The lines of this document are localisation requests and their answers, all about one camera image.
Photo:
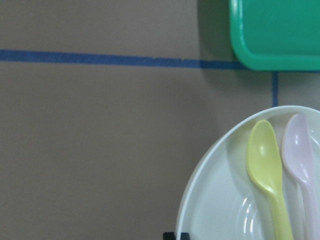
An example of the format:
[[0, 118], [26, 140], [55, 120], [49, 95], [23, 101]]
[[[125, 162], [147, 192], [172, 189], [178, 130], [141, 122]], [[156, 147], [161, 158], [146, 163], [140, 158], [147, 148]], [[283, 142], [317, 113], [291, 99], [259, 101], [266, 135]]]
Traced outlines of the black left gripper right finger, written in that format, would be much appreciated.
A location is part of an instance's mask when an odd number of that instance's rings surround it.
[[190, 234], [188, 232], [182, 232], [180, 234], [180, 240], [191, 240]]

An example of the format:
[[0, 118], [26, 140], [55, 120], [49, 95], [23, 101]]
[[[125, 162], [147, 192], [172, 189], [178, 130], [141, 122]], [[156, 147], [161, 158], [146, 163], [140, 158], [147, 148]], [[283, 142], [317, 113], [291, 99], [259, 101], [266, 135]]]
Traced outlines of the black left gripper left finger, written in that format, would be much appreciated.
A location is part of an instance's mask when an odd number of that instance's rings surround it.
[[174, 232], [164, 232], [163, 240], [176, 240], [176, 236]]

